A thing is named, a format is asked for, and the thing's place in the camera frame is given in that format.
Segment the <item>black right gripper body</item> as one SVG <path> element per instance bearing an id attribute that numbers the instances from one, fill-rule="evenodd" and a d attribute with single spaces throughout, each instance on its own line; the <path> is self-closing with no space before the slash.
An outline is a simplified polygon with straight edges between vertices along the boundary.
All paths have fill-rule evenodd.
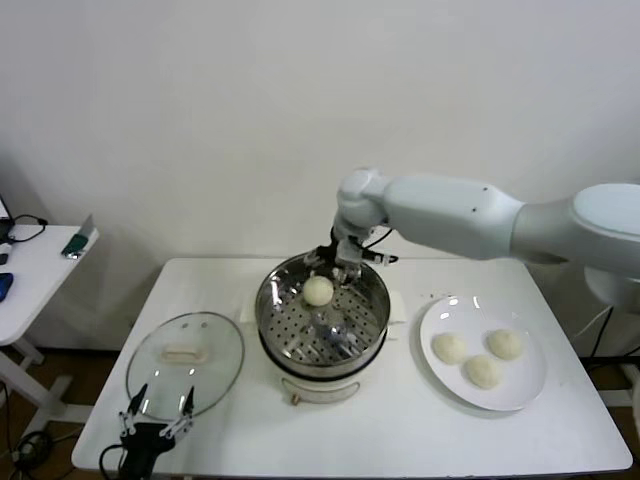
<path id="1" fill-rule="evenodd" d="M 368 230 L 358 227 L 333 227 L 330 249 L 330 264 L 360 265 L 363 263 L 363 242 L 368 238 Z"/>

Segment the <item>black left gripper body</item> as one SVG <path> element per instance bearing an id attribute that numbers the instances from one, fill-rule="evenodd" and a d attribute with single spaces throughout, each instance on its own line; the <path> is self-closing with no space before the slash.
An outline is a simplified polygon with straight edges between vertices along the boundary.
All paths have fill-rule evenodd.
<path id="1" fill-rule="evenodd" d="M 119 468 L 122 479 L 150 479 L 157 459 L 173 448 L 173 439 L 161 432 L 167 424 L 142 422 L 135 425 L 135 433 L 121 437 L 125 451 Z"/>

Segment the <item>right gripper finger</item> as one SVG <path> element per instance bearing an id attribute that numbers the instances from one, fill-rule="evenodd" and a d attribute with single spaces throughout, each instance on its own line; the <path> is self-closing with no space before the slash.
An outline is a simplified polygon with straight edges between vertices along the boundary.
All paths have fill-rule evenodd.
<path id="1" fill-rule="evenodd" d="M 362 276 L 360 265 L 337 265 L 332 268 L 333 283 L 340 288 L 358 282 Z"/>
<path id="2" fill-rule="evenodd" d="M 311 270 L 328 267 L 330 265 L 330 249 L 328 247 L 314 248 L 304 256 L 303 263 Z"/>

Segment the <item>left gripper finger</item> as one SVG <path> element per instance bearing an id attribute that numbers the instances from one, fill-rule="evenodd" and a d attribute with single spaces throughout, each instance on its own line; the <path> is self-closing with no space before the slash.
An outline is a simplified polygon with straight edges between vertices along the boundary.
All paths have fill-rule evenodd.
<path id="1" fill-rule="evenodd" d="M 136 431 L 134 419 L 139 412 L 145 398 L 148 384 L 145 383 L 136 395 L 134 395 L 125 411 L 119 412 L 119 420 L 122 434 L 134 434 Z"/>
<path id="2" fill-rule="evenodd" d="M 159 436 L 163 439 L 182 439 L 193 426 L 193 409 L 194 387 L 191 387 L 180 404 L 178 418 L 163 428 Z"/>

